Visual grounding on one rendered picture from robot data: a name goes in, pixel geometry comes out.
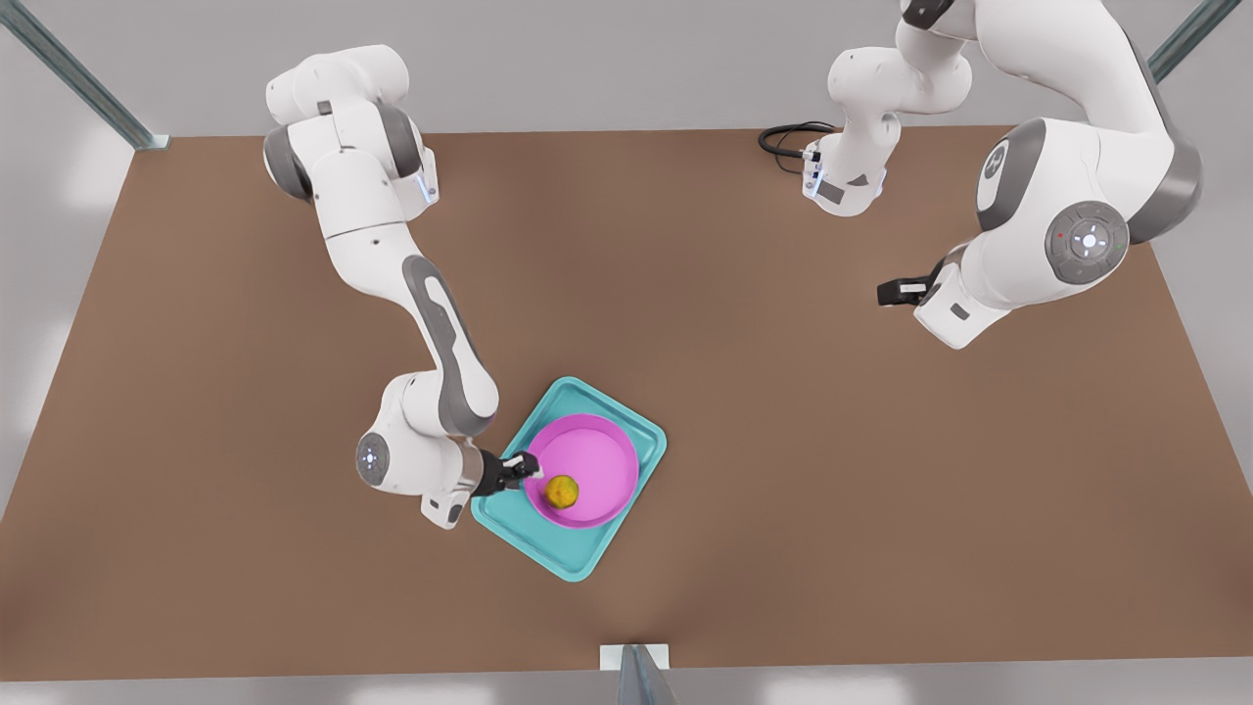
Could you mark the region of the pink plate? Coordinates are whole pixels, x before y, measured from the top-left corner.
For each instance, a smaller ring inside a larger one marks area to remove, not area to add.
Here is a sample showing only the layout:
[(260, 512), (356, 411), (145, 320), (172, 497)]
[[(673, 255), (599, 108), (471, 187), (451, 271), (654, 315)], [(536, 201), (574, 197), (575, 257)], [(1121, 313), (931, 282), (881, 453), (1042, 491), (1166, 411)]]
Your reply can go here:
[[(590, 412), (565, 414), (550, 421), (530, 442), (543, 470), (540, 478), (524, 482), (533, 508), (553, 525), (569, 530), (591, 530), (621, 516), (640, 481), (640, 465), (632, 438), (614, 421)], [(546, 492), (568, 477), (576, 485), (576, 500), (555, 507)]]

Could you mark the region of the teal tray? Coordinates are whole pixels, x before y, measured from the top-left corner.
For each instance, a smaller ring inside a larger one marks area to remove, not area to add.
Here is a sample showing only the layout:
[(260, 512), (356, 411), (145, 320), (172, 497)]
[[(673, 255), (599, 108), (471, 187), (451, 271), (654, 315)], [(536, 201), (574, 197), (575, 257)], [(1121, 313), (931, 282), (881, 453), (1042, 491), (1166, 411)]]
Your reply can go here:
[(632, 438), (632, 445), (637, 450), (642, 483), (621, 516), (596, 528), (559, 527), (543, 518), (528, 501), (523, 488), (528, 480), (517, 491), (496, 493), (487, 498), (472, 498), (472, 518), (479, 525), (568, 582), (580, 582), (595, 570), (667, 451), (667, 435), (653, 421), (645, 419), (644, 416), (603, 394), (600, 389), (591, 388), (591, 384), (581, 379), (560, 378), (550, 384), (530, 411), (528, 419), (520, 425), (506, 447), (507, 452), (528, 451), (533, 438), (550, 421), (576, 412), (590, 412), (614, 421), (621, 430), (626, 430), (626, 436)]

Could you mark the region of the silver frame post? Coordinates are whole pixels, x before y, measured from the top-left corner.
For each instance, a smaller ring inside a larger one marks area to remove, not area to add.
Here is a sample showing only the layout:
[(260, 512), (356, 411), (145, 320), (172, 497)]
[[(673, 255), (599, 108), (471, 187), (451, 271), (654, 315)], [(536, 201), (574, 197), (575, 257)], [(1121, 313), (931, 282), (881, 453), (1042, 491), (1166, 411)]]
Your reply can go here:
[(0, 25), (56, 75), (134, 152), (160, 152), (170, 136), (153, 133), (20, 0), (0, 0)]
[(1154, 81), (1172, 75), (1240, 3), (1243, 0), (1202, 0), (1146, 59)]
[(667, 642), (650, 645), (601, 645), (599, 667), (616, 671), (616, 705), (677, 705), (667, 670), (672, 667)]

